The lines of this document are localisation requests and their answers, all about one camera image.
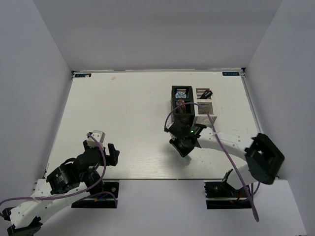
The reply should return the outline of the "green translucent eraser pen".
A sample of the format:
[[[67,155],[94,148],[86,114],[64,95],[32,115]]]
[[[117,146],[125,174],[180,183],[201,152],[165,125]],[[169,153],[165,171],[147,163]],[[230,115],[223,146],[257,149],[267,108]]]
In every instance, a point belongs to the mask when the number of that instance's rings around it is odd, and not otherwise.
[[[183,160],[186,165],[189,165],[191,163],[191,157],[189,155],[185,156]]]

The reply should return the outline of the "pink-capped crayon tube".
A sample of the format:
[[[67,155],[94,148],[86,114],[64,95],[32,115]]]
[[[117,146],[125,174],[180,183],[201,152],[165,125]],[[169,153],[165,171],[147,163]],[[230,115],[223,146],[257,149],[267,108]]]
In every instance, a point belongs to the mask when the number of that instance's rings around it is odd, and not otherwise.
[[[177,113],[181,113],[184,114],[186,113],[186,105],[185,105],[185,101],[182,99],[179,99],[175,102],[175,105],[177,107],[176,112]]]

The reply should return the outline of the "green cap black highlighter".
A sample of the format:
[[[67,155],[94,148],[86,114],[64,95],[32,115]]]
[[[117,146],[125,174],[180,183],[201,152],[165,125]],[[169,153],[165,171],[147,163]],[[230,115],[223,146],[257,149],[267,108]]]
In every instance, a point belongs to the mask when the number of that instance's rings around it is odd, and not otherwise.
[[[209,98],[211,98],[213,92],[212,92],[211,90],[207,90],[207,92],[208,92],[208,97],[207,97],[207,99],[209,99]]]

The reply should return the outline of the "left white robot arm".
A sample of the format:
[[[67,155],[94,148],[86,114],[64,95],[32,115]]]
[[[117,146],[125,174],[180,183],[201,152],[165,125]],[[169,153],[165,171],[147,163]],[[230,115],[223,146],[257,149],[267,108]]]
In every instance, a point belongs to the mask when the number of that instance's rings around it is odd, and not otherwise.
[[[109,182],[104,182],[98,167],[116,166],[120,152],[113,144],[104,148],[102,142],[85,140],[84,152],[65,160],[45,179],[39,179],[30,197],[21,197],[16,207],[5,208],[1,216],[11,223],[10,236],[32,236],[53,215],[70,205],[99,206],[110,200],[117,207],[117,194]]]

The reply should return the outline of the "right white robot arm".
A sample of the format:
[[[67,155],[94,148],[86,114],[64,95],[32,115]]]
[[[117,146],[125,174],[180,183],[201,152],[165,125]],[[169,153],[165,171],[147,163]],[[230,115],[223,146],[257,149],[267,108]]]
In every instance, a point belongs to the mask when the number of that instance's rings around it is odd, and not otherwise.
[[[220,183],[208,188],[211,197],[232,197],[244,185],[255,182],[272,185],[285,160],[282,152],[271,139],[262,133],[252,138],[214,132],[203,124],[193,126],[175,121],[169,124],[165,132],[171,136],[170,144],[182,156],[189,155],[194,148],[223,151],[246,162],[240,168],[232,168]]]

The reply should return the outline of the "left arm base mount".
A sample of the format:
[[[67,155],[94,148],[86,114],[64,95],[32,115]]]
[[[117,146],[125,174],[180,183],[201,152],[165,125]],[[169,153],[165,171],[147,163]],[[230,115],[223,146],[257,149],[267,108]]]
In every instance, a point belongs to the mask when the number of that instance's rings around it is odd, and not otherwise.
[[[71,208],[88,209],[116,209],[119,197],[118,180],[104,181],[104,189],[98,195],[78,200],[71,205]]]

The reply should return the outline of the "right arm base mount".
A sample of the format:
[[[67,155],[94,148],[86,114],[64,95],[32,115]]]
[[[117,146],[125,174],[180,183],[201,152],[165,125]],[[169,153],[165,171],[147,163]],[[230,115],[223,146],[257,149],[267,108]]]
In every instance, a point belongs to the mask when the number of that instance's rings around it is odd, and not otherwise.
[[[206,208],[219,209],[252,209],[245,189],[225,190],[220,181],[204,182]]]

